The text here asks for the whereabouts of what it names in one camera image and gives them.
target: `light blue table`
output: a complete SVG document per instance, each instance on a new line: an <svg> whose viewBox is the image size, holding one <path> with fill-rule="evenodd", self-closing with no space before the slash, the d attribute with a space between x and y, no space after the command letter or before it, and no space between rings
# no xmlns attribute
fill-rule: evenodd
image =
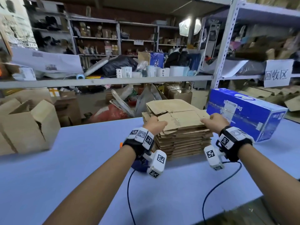
<svg viewBox="0 0 300 225"><path fill-rule="evenodd" d="M128 133L142 123L142 118L134 118L62 128L50 151L0 157L0 224L42 224L81 181L118 150ZM289 174L300 178L299 133L299 124L283 120L273 138L256 147ZM227 164L224 170L215 171L205 156L199 155L168 161L158 179L134 173L129 197L137 225L190 225L201 221L205 195L238 166ZM126 197L131 172L100 224L133 224ZM261 195L242 168L209 196L205 215L211 217Z"/></svg>

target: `blue and white box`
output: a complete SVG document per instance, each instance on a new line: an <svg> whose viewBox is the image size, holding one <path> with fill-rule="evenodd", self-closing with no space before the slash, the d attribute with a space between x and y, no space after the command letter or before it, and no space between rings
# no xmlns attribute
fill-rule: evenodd
<svg viewBox="0 0 300 225"><path fill-rule="evenodd" d="M285 107L226 88L212 89L207 106L209 115L222 114L231 126L240 128L256 142L270 139L286 112Z"/></svg>

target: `black cable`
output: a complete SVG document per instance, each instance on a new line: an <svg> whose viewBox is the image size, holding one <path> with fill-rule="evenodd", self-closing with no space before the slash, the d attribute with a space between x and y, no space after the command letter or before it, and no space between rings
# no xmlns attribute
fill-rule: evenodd
<svg viewBox="0 0 300 225"><path fill-rule="evenodd" d="M218 186L220 186L221 184L223 184L225 181L227 181L228 179L232 178L234 175L236 175L236 173L239 172L239 170L242 168L242 164L240 162L237 162L240 164L240 167L238 168L238 170L236 172L234 172L232 175L230 175L228 178L226 178L224 181L221 181L218 185L216 185L215 187L213 187L209 192L208 194L206 195L204 201L203 201L203 205L202 205L202 216L203 216L203 222L204 222L204 225L207 225L206 223L206 220L205 220L205 217L204 217L204 204L205 204L205 201L206 199L208 198L208 196L212 193L212 191L214 191Z"/></svg>
<svg viewBox="0 0 300 225"><path fill-rule="evenodd" d="M131 175L129 177L129 180L128 180L128 185L127 185L127 201L128 201L128 206L129 206L130 214L131 214L131 217L132 217L132 220L133 220L133 224L136 225L135 221L134 221L134 217L133 217L132 211L131 211L131 207L130 207L130 203L129 203L129 194L128 194L129 182L130 182L131 176L133 175L134 172L135 172L135 170L131 173Z"/></svg>

